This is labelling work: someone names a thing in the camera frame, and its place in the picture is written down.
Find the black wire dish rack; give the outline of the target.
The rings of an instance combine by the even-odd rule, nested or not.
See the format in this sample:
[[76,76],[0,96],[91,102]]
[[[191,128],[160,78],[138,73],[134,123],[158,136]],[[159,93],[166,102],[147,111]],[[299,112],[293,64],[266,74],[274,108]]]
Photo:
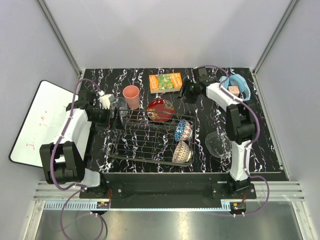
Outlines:
[[[174,163],[172,158],[179,143],[174,135],[182,119],[192,126],[191,138],[184,141],[191,150],[191,158],[186,163]],[[157,122],[149,119],[146,110],[127,110],[121,122],[124,130],[112,130],[114,135],[108,151],[111,158],[180,167],[193,163],[197,128],[194,116],[174,113],[169,121]]]

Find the brown patterned ceramic bowl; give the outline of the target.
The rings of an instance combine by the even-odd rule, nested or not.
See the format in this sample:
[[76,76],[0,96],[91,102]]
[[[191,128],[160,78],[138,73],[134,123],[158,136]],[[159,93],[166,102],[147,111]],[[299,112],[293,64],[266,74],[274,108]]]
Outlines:
[[174,150],[172,162],[180,164],[187,163],[190,160],[191,155],[192,151],[189,146],[184,141],[180,141]]

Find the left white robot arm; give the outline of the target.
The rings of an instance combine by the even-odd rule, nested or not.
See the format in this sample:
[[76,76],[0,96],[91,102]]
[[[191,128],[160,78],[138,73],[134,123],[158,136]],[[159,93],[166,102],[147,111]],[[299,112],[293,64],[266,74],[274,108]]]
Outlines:
[[98,92],[98,105],[94,106],[95,95],[90,91],[74,94],[65,111],[67,118],[61,133],[51,143],[41,145],[39,149],[45,180],[59,190],[81,187],[90,189],[97,198],[108,193],[108,186],[101,173],[86,168],[77,143],[84,126],[91,122],[112,127],[111,104],[116,97],[111,93]]

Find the red floral plate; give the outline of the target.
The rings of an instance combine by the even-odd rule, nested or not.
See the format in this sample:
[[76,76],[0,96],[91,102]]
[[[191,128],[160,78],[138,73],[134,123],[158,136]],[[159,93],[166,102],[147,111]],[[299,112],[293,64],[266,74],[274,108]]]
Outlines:
[[173,117],[175,107],[169,100],[158,98],[147,106],[146,111],[147,116],[151,121],[167,122]]

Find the blue patterned ceramic bowl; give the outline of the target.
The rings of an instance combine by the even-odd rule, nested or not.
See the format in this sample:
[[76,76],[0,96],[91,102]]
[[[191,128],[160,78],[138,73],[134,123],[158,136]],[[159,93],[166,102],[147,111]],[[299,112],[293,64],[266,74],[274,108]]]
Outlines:
[[193,129],[191,124],[186,119],[182,119],[176,126],[174,140],[176,142],[187,141],[191,138],[192,133]]

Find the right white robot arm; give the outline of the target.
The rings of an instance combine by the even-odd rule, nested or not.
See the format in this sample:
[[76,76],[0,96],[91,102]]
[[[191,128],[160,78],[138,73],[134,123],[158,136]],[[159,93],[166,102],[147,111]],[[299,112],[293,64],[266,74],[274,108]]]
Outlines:
[[232,94],[224,82],[210,78],[205,66],[192,70],[193,79],[185,80],[178,98],[194,104],[199,95],[214,101],[226,113],[225,132],[232,145],[232,164],[228,173],[227,192],[239,198],[250,187],[250,151],[260,135],[260,124],[253,110],[254,104]]

